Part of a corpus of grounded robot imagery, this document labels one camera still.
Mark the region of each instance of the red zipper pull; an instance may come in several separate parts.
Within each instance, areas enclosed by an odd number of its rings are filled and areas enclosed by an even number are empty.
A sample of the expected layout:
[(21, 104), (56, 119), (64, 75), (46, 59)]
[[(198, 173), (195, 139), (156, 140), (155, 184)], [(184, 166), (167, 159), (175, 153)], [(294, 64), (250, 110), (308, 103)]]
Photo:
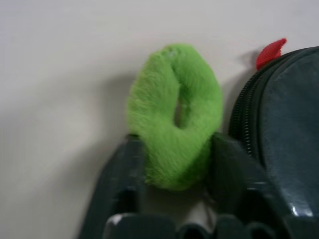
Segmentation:
[(281, 56), (281, 49), (283, 48), (284, 44), (287, 42), (287, 39), (282, 38), (278, 41), (270, 43), (266, 46), (259, 54), (256, 60), (256, 68), (259, 70), (268, 62), (276, 59), (277, 57)]

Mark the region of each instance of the green plush loop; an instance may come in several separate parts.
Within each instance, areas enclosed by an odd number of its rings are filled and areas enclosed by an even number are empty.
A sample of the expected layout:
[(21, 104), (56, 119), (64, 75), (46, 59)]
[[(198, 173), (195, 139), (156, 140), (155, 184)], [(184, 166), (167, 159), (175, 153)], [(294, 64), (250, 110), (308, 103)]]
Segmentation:
[[(179, 126), (174, 123), (177, 101)], [(127, 105), (129, 129), (146, 146), (146, 182), (179, 191), (202, 179), (222, 111), (215, 75), (192, 46), (173, 44), (153, 53)]]

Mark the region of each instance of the white background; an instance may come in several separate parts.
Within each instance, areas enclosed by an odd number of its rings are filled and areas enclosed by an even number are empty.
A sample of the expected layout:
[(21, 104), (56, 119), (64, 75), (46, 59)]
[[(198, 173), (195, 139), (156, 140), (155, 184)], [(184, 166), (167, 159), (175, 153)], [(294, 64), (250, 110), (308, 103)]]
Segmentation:
[[(127, 133), (125, 98), (151, 52), (192, 43), (223, 87), (227, 125), (256, 52), (282, 37), (284, 52), (319, 45), (318, 7), (317, 0), (0, 1), (0, 238), (75, 237), (94, 180)], [(173, 197), (176, 207), (186, 205), (173, 218), (203, 221), (187, 210), (196, 204), (188, 194)]]

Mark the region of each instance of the dark plastic object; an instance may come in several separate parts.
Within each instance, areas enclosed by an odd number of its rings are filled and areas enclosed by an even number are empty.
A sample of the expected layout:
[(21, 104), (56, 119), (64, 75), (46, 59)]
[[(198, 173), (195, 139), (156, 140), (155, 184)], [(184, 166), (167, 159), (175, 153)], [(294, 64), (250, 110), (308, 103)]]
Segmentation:
[(101, 172), (78, 239), (101, 239), (112, 215), (141, 211), (144, 161), (142, 142), (128, 136)]
[(176, 232), (166, 217), (141, 215), (144, 148), (128, 136), (102, 170), (78, 239), (318, 238), (317, 219), (289, 216), (281, 195), (238, 142), (216, 134), (212, 145), (207, 189), (221, 213), (214, 234), (193, 224)]

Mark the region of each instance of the bag zipper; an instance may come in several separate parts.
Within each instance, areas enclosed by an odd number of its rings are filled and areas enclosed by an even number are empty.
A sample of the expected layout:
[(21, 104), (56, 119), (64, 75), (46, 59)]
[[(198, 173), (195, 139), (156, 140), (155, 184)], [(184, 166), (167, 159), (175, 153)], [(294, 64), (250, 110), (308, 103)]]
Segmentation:
[(230, 119), (229, 135), (239, 140), (248, 155), (255, 158), (263, 166), (258, 146), (258, 111), (264, 88), (281, 63), (286, 62), (292, 55), (302, 50), (287, 53), (274, 59), (257, 71), (245, 84), (238, 96)]

